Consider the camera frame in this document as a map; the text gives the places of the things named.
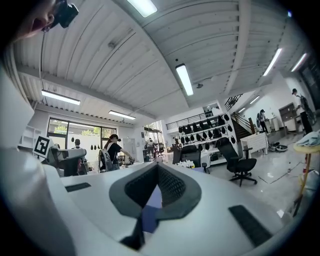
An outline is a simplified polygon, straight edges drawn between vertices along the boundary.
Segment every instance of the woman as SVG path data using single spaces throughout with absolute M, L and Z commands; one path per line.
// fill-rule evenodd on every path
M 263 109 L 260 110 L 260 115 L 259 115 L 259 121 L 260 121 L 260 125 L 262 127 L 262 131 L 268 133 L 267 127 L 266 127 L 266 115 L 265 115 L 265 111 Z
M 108 151 L 109 156 L 110 156 L 110 160 L 112 161 L 112 168 L 109 171 L 114 171 L 114 170 L 120 169 L 119 163 L 118 163 L 118 157 L 117 157 L 117 154 L 119 152 L 122 152 L 125 155 L 127 155 L 129 157 L 129 160 L 132 159 L 132 156 L 127 151 L 125 151 L 122 147 L 120 147 L 118 145 L 118 141 L 119 141 L 118 135 L 112 134 L 104 146 L 104 149 L 106 149 Z

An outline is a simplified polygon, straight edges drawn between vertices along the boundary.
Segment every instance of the stair railing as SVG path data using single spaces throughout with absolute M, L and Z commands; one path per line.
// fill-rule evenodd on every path
M 251 134 L 255 134 L 255 127 L 254 127 L 254 123 L 252 122 L 251 117 L 249 117 L 249 120 L 246 120 L 245 118 L 243 118 L 242 116 L 233 113 L 231 115 L 231 117 L 233 117 L 233 119 L 241 126 L 246 126 L 251 130 Z

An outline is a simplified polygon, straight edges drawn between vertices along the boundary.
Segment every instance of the backpack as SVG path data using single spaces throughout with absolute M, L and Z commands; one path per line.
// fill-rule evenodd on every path
M 112 169 L 112 165 L 114 163 L 114 160 L 116 158 L 116 154 L 114 155 L 113 161 L 111 161 L 110 155 L 108 153 L 108 150 L 110 149 L 113 142 L 109 143 L 108 147 L 105 149 L 100 150 L 99 154 L 99 169 L 102 172 L 109 172 Z
M 298 97 L 300 97 L 300 101 L 301 101 L 301 108 L 303 108 L 303 110 L 308 110 L 309 109 L 309 104 L 308 104 L 308 101 L 307 101 L 307 99 L 306 99 L 306 97 L 304 97 L 304 96 L 298 96 Z
M 256 126 L 260 128 L 260 113 L 256 115 Z

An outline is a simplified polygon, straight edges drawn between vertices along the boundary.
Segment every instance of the ceiling beam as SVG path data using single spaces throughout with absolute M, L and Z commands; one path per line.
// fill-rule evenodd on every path
M 31 77 L 32 79 L 40 80 L 39 71 L 32 68 L 32 67 L 17 66 L 17 71 L 24 76 L 28 76 L 28 77 Z M 42 77 L 42 81 L 46 82 L 48 84 L 52 84 L 52 85 L 62 87 L 62 88 L 68 89 L 68 90 L 72 90 L 72 91 L 75 91 L 75 92 L 78 92 L 78 93 L 81 93 L 84 95 L 88 95 L 88 96 L 91 96 L 91 97 L 96 98 L 98 100 L 102 100 L 104 102 L 111 103 L 113 105 L 116 105 L 117 107 L 126 109 L 128 111 L 135 112 L 137 114 L 146 116 L 151 119 L 156 119 L 156 116 L 154 116 L 152 114 L 149 114 L 143 110 L 139 110 L 138 108 L 135 108 L 135 107 L 133 107 L 129 104 L 126 104 L 120 100 L 117 100 L 115 98 L 112 98 L 109 95 L 105 95 L 101 92 L 90 89 L 89 87 L 83 86 L 79 83 L 74 83 L 72 81 L 65 80 L 64 78 L 54 76 L 54 75 L 49 74 L 47 72 L 41 72 L 41 77 Z
M 251 0 L 239 0 L 239 35 L 232 72 L 226 84 L 224 94 L 228 95 L 237 79 L 244 59 L 249 38 L 251 23 Z
M 71 112 L 68 110 L 64 110 L 64 109 L 60 109 L 60 108 L 56 108 L 56 107 L 52 107 L 52 106 L 47 106 L 47 105 L 43 105 L 43 104 L 38 104 L 35 109 L 51 113 L 52 114 L 51 117 L 57 118 L 57 119 L 61 118 L 61 116 L 64 116 L 64 117 L 68 118 L 68 120 L 69 120 L 69 118 L 76 119 L 76 120 L 84 120 L 87 122 L 89 121 L 89 122 L 101 124 L 101 126 L 113 125 L 116 127 L 134 128 L 134 126 L 132 124 L 128 124 L 128 123 L 124 123 L 124 122 L 120 122 L 120 121 L 117 122 L 117 121 L 107 120 L 104 118 L 99 118 L 99 117 L 90 116 L 90 115 L 86 115 L 86 114 L 75 113 L 75 112 Z
M 173 72 L 169 67 L 165 57 L 163 56 L 162 52 L 158 48 L 157 44 L 153 39 L 149 36 L 149 34 L 143 29 L 143 27 L 130 15 L 127 11 L 125 11 L 115 0 L 104 0 L 112 10 L 118 14 L 125 22 L 127 22 L 131 28 L 143 39 L 143 41 L 147 44 L 147 46 L 152 50 L 154 56 L 158 59 L 160 65 L 164 67 L 164 70 L 169 77 L 171 78 L 172 82 L 175 84 L 175 87 L 181 90 L 181 92 L 186 95 L 183 90 L 182 86 L 180 85 L 180 79 L 178 78 L 178 74 Z M 184 99 L 184 107 L 188 108 L 187 100 Z

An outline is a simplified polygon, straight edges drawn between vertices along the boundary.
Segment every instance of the white cabinet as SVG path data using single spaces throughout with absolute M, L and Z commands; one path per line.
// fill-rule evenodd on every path
M 41 135 L 41 130 L 27 126 L 21 136 L 18 146 L 28 149 L 33 149 L 37 142 L 37 138 Z

